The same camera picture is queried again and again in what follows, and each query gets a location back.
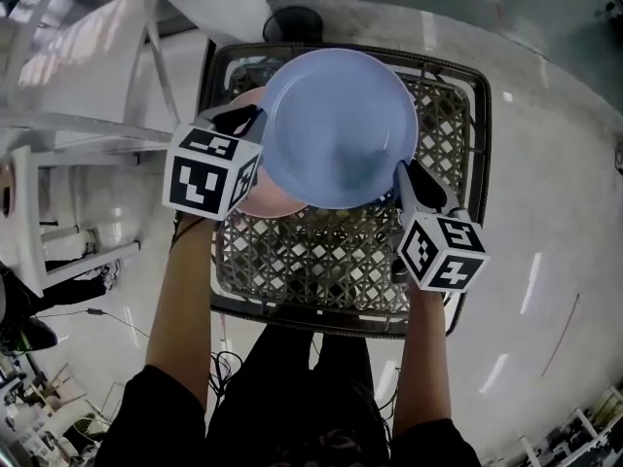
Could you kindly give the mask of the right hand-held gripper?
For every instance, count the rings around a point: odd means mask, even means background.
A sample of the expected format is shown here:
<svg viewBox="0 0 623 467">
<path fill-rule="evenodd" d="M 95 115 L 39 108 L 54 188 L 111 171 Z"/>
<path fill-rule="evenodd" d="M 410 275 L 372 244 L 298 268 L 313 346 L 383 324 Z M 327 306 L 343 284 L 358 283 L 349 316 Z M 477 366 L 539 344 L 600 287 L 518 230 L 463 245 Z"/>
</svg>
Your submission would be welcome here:
<svg viewBox="0 0 623 467">
<path fill-rule="evenodd" d="M 420 162 L 400 162 L 392 198 L 401 231 L 391 236 L 391 280 L 421 290 L 465 292 L 490 259 L 457 194 Z"/>
</svg>

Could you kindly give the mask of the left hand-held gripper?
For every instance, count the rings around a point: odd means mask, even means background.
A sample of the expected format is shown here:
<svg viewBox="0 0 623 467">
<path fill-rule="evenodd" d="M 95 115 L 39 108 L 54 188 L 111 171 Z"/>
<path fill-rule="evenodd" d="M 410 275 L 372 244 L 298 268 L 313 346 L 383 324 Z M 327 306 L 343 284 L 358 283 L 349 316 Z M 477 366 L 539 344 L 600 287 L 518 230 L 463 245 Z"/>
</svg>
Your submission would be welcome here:
<svg viewBox="0 0 623 467">
<path fill-rule="evenodd" d="M 255 183 L 267 119 L 255 104 L 228 104 L 179 126 L 166 150 L 163 205 L 224 220 Z"/>
</svg>

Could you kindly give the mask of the big pink plate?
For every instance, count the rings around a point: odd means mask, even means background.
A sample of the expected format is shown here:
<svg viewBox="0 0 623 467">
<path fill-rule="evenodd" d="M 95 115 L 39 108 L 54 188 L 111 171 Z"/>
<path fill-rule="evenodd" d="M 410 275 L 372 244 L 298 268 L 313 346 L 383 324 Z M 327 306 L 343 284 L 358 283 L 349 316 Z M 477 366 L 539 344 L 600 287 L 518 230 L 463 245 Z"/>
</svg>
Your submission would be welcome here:
<svg viewBox="0 0 623 467">
<path fill-rule="evenodd" d="M 230 102 L 233 107 L 259 104 L 265 87 L 255 88 L 242 93 Z M 270 178 L 263 165 L 257 170 L 257 183 L 247 197 L 237 206 L 237 211 L 265 219 L 280 218 L 301 211 L 306 205 L 284 192 Z"/>
</svg>

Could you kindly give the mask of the big blue plate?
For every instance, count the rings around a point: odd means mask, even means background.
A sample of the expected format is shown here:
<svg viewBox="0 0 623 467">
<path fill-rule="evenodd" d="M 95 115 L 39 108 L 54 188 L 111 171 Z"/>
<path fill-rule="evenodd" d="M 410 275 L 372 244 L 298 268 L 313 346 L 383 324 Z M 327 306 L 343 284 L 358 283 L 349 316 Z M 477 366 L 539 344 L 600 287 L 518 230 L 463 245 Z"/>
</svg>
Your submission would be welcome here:
<svg viewBox="0 0 623 467">
<path fill-rule="evenodd" d="M 270 78 L 261 108 L 263 167 L 308 205 L 348 209 L 385 195 L 419 138 L 415 102 L 397 75 L 354 50 L 302 54 Z"/>
</svg>

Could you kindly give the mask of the person's right forearm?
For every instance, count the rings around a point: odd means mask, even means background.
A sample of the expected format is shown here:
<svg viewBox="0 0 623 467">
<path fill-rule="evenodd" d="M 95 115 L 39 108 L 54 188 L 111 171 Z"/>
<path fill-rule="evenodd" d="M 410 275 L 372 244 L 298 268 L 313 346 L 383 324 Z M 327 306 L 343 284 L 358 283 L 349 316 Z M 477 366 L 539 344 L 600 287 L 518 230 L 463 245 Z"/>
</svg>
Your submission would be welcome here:
<svg viewBox="0 0 623 467">
<path fill-rule="evenodd" d="M 410 311 L 397 383 L 393 435 L 452 416 L 445 309 L 438 292 L 408 284 Z"/>
</svg>

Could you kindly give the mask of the person's left forearm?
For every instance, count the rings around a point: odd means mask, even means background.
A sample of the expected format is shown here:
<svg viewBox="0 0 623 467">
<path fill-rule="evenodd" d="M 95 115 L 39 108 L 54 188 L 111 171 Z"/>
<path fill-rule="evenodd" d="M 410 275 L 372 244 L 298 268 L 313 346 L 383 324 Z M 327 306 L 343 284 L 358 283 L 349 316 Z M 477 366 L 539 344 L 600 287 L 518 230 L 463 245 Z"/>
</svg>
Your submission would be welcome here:
<svg viewBox="0 0 623 467">
<path fill-rule="evenodd" d="M 211 242 L 215 223 L 183 215 L 168 253 L 146 364 L 207 408 L 211 365 Z"/>
</svg>

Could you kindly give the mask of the brown wicker glass-top table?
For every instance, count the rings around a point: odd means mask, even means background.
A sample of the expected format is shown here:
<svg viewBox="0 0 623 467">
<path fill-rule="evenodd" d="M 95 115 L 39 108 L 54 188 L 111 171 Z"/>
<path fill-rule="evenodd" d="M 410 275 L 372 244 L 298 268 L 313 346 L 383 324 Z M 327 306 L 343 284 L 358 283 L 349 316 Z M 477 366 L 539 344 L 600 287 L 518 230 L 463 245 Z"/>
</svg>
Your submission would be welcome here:
<svg viewBox="0 0 623 467">
<path fill-rule="evenodd" d="M 471 219 L 486 213 L 492 92 L 475 68 L 365 47 L 397 74 L 420 122 L 418 160 L 458 196 Z M 252 321 L 371 339 L 405 337 L 408 302 L 390 280 L 398 214 L 389 197 L 346 210 L 306 207 L 282 218 L 239 211 L 213 239 L 212 308 Z"/>
</svg>

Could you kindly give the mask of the white metal shelving rack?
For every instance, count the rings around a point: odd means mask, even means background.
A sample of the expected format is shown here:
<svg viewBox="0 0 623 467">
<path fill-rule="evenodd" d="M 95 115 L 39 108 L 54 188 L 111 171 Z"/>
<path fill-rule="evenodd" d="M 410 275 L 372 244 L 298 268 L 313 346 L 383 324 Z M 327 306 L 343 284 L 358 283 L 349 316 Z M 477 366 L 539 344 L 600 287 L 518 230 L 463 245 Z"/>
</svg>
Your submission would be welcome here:
<svg viewBox="0 0 623 467">
<path fill-rule="evenodd" d="M 0 156 L 163 149 L 213 49 L 167 0 L 0 0 Z"/>
</svg>

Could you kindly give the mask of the white low table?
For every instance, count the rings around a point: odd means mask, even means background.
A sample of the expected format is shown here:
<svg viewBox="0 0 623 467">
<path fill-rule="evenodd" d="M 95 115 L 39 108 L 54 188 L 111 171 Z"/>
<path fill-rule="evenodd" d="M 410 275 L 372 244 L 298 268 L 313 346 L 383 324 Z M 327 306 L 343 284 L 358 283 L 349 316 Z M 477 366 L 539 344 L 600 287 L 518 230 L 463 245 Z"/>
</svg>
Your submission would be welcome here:
<svg viewBox="0 0 623 467">
<path fill-rule="evenodd" d="M 15 181 L 15 206 L 7 216 L 0 214 L 0 262 L 35 295 L 60 282 L 89 270 L 127 258 L 140 250 L 133 241 L 98 253 L 69 265 L 48 270 L 45 266 L 44 244 L 79 232 L 77 226 L 42 233 L 39 222 L 38 176 L 41 168 L 55 166 L 136 166 L 138 156 L 129 154 L 80 154 L 65 152 L 34 153 L 28 146 L 15 149 L 9 155 Z"/>
</svg>

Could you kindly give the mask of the black round mesh bin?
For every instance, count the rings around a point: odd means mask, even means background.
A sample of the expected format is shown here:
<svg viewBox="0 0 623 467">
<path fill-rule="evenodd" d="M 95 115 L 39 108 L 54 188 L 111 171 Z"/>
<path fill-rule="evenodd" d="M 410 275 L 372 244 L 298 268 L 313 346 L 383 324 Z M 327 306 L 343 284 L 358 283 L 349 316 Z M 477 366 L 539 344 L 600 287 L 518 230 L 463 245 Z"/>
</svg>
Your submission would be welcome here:
<svg viewBox="0 0 623 467">
<path fill-rule="evenodd" d="M 262 36 L 267 43 L 309 43 L 323 41 L 321 15 L 303 6 L 287 6 L 274 11 L 264 24 Z"/>
</svg>

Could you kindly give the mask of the pink round tray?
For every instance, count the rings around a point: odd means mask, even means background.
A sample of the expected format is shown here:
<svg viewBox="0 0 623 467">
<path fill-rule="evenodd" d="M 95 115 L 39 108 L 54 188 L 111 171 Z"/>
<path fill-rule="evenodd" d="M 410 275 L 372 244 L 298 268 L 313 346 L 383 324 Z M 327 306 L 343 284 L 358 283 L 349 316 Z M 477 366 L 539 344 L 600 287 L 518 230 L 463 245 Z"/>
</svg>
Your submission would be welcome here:
<svg viewBox="0 0 623 467">
<path fill-rule="evenodd" d="M 13 163 L 0 162 L 0 213 L 8 218 L 15 208 L 16 180 Z"/>
</svg>

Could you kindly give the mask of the black trousers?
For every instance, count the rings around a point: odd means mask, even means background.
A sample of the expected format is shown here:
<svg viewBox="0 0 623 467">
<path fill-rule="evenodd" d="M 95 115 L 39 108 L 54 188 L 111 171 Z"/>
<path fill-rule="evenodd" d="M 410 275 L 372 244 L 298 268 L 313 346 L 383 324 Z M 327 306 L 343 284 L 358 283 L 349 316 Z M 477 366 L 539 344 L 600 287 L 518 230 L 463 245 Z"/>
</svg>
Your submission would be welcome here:
<svg viewBox="0 0 623 467">
<path fill-rule="evenodd" d="M 279 439 L 299 428 L 346 428 L 383 440 L 367 342 L 326 334 L 312 368 L 312 337 L 266 326 L 227 385 L 208 436 Z"/>
</svg>

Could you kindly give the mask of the black rounded device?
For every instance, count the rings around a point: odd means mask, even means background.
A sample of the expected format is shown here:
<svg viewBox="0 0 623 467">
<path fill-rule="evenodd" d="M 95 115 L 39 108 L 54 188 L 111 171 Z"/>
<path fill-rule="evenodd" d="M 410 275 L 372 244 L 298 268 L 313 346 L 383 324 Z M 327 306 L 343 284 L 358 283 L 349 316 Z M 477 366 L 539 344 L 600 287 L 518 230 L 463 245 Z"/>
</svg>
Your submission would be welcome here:
<svg viewBox="0 0 623 467">
<path fill-rule="evenodd" d="M 38 351 L 54 347 L 58 343 L 55 332 L 38 318 L 28 318 L 20 329 L 24 351 Z"/>
</svg>

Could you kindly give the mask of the white cluttered shelf unit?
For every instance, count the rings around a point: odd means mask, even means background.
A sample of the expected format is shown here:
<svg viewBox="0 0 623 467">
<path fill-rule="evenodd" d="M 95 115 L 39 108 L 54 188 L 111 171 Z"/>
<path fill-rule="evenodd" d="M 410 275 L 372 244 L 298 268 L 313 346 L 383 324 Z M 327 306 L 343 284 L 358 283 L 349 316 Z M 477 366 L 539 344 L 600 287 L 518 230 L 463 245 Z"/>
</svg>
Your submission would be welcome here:
<svg viewBox="0 0 623 467">
<path fill-rule="evenodd" d="M 507 467 L 623 467 L 623 380 L 576 409 Z"/>
</svg>

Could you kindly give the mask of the black printed t-shirt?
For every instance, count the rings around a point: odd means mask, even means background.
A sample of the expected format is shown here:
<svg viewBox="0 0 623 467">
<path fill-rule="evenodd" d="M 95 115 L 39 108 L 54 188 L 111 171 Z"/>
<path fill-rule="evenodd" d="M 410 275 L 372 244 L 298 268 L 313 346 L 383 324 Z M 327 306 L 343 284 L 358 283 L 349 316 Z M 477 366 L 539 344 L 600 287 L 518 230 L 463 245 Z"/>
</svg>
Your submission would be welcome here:
<svg viewBox="0 0 623 467">
<path fill-rule="evenodd" d="M 391 442 L 362 386 L 334 390 L 307 374 L 268 397 L 229 389 L 211 421 L 199 400 L 147 366 L 126 386 L 95 467 L 481 467 L 449 419 Z"/>
</svg>

